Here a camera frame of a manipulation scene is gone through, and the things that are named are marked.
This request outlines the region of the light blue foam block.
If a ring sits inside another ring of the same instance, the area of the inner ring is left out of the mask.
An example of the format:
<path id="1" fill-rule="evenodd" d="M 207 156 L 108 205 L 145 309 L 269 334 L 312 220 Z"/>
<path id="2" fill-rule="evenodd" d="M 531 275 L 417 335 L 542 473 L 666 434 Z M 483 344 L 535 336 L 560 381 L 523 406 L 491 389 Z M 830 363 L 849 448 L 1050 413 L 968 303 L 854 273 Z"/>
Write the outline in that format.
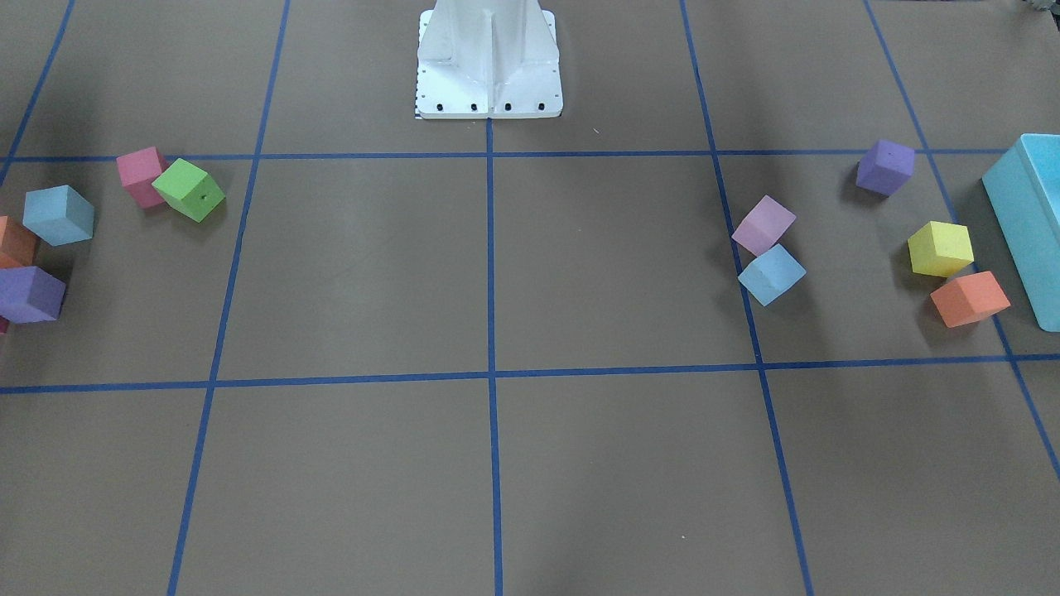
<path id="1" fill-rule="evenodd" d="M 53 248 L 94 236 L 94 206 L 72 186 L 26 192 L 22 225 Z"/>
<path id="2" fill-rule="evenodd" d="M 754 300 L 766 306 L 795 286 L 806 274 L 802 264 L 778 243 L 755 257 L 737 279 Z"/>

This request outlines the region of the lilac foam block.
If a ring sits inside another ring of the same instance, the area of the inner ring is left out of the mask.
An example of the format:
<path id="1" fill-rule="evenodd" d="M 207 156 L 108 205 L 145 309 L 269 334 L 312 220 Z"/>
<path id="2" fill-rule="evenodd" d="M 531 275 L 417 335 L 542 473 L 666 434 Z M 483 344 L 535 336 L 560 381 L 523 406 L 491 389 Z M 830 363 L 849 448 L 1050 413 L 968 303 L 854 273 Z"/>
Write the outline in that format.
<path id="1" fill-rule="evenodd" d="M 768 194 L 762 196 L 731 234 L 740 248 L 755 257 L 768 252 L 790 228 L 797 215 Z"/>

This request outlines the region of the green foam block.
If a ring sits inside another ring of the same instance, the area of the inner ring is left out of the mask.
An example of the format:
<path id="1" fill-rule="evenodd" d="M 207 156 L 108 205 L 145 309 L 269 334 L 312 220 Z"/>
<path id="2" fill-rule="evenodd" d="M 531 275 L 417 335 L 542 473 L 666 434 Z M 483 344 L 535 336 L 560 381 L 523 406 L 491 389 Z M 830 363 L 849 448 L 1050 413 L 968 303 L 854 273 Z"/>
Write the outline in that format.
<path id="1" fill-rule="evenodd" d="M 208 172 L 183 158 L 175 159 L 152 182 L 152 188 L 171 208 L 196 223 L 207 220 L 226 199 Z"/>

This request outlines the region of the purple foam block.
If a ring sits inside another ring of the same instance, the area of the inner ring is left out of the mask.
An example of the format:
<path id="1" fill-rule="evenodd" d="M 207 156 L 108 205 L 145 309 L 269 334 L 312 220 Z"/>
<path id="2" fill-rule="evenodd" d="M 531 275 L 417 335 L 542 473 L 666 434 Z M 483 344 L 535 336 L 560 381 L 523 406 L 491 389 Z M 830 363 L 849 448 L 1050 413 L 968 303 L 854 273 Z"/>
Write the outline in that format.
<path id="1" fill-rule="evenodd" d="M 39 267 L 1 269 L 1 316 L 12 325 L 58 320 L 67 284 Z"/>
<path id="2" fill-rule="evenodd" d="M 879 139 L 858 163 L 855 185 L 872 193 L 891 196 L 915 173 L 916 151 L 903 144 Z"/>

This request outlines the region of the yellow foam block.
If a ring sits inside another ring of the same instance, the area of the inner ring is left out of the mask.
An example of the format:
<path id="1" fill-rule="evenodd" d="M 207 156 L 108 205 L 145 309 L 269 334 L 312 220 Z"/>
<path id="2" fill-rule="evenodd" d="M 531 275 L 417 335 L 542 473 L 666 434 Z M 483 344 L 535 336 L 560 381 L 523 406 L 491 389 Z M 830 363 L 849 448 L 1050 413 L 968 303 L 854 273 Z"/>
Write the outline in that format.
<path id="1" fill-rule="evenodd" d="M 906 245 L 913 274 L 950 278 L 976 259 L 969 228 L 938 220 L 925 223 Z"/>

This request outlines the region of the pink foam block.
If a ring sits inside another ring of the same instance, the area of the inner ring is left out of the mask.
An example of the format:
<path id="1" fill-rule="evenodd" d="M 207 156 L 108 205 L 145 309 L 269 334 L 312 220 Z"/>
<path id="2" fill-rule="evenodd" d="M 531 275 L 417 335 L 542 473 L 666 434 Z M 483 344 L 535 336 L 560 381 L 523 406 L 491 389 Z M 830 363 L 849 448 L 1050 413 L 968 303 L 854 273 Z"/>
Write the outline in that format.
<path id="1" fill-rule="evenodd" d="M 141 148 L 118 156 L 118 177 L 126 192 L 141 209 L 152 209 L 166 204 L 155 189 L 154 181 L 170 166 L 170 162 L 156 147 Z"/>

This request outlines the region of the orange foam block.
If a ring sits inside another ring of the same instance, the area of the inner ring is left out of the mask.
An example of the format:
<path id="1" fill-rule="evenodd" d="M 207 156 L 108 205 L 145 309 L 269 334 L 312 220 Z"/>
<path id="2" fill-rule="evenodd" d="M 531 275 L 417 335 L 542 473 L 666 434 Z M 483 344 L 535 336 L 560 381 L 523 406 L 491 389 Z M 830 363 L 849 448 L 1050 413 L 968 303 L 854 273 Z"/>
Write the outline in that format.
<path id="1" fill-rule="evenodd" d="M 993 271 L 957 276 L 930 294 L 947 328 L 973 325 L 1011 306 Z"/>
<path id="2" fill-rule="evenodd" d="M 12 216 L 3 215 L 0 222 L 0 267 L 2 269 L 31 267 L 41 239 L 26 229 L 19 220 L 13 220 Z"/>

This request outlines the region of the cyan plastic bin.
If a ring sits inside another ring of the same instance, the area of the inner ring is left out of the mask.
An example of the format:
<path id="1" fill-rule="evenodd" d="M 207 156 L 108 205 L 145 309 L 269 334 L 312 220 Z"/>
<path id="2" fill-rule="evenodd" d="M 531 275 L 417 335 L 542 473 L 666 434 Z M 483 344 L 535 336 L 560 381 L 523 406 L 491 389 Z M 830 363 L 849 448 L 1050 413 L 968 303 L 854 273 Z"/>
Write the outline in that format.
<path id="1" fill-rule="evenodd" d="M 1059 331 L 1059 136 L 1023 133 L 980 181 L 1038 327 Z"/>

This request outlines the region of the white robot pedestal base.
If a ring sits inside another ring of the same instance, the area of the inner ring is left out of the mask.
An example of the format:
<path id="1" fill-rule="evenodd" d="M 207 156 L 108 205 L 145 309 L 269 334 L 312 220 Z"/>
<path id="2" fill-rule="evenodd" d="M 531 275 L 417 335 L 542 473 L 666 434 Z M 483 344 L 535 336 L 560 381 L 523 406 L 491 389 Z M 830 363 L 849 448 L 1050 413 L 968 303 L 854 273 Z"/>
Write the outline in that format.
<path id="1" fill-rule="evenodd" d="M 417 34 L 417 117 L 563 113 L 556 16 L 537 1 L 438 1 Z"/>

